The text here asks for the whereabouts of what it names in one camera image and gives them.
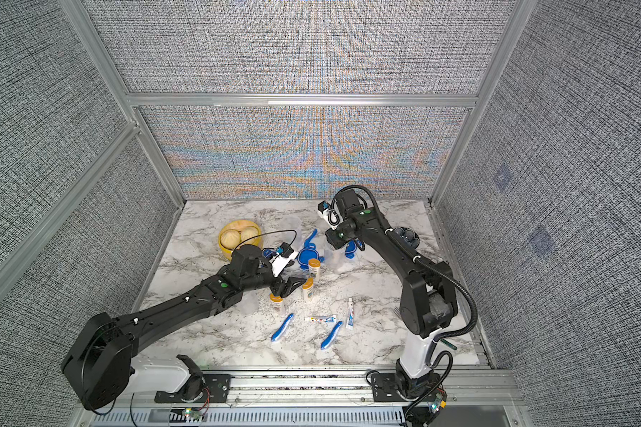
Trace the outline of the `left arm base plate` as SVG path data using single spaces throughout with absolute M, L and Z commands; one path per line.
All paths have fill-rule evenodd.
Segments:
M 203 374 L 191 377 L 176 392 L 157 391 L 154 402 L 158 404 L 225 403 L 231 389 L 231 375 Z

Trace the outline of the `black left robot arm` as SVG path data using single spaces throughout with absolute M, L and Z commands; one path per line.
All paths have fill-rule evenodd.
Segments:
M 192 359 L 185 355 L 152 359 L 142 351 L 182 327 L 228 310 L 248 291 L 269 288 L 276 297 L 289 296 L 305 282 L 281 276 L 296 258 L 297 251 L 288 243 L 270 255 L 257 246 L 243 245 L 217 274 L 175 298 L 116 318 L 97 314 L 64 357 L 62 373 L 83 407 L 91 411 L 106 407 L 126 391 L 180 392 L 185 400 L 196 400 L 203 388 L 202 373 Z

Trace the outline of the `toothpaste tube horizontal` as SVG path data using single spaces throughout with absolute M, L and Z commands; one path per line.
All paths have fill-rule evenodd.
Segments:
M 321 324 L 334 324 L 338 322 L 338 318 L 332 316 L 308 316 L 304 318 L 305 321 Z

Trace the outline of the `toothpaste tube vertical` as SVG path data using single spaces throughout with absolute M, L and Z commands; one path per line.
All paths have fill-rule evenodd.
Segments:
M 352 299 L 352 297 L 348 299 L 347 319 L 346 319 L 345 327 L 347 329 L 354 328 L 354 300 Z

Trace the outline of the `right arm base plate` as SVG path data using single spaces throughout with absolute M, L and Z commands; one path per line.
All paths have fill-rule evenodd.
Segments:
M 400 373 L 379 373 L 370 371 L 366 375 L 375 402 L 415 401 L 434 386 L 440 378 L 438 374 L 423 375 L 412 379 Z

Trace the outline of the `blue toothbrush back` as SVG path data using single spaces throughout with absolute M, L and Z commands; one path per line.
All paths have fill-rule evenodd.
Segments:
M 317 236 L 318 230 L 314 229 L 312 233 L 304 241 L 304 248 L 316 248 L 316 244 L 313 242 L 314 238 Z

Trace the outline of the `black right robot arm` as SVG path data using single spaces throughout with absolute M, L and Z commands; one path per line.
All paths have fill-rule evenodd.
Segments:
M 410 335 L 395 365 L 395 387 L 414 401 L 439 388 L 445 373 L 434 370 L 442 358 L 453 361 L 439 343 L 464 336 L 477 326 L 477 304 L 454 279 L 450 265 L 436 263 L 418 252 L 416 238 L 407 240 L 386 219 L 373 193 L 355 184 L 341 189 L 330 201 L 318 204 L 327 222 L 327 242 L 336 250 L 350 242 L 372 248 L 402 284 L 399 313 Z

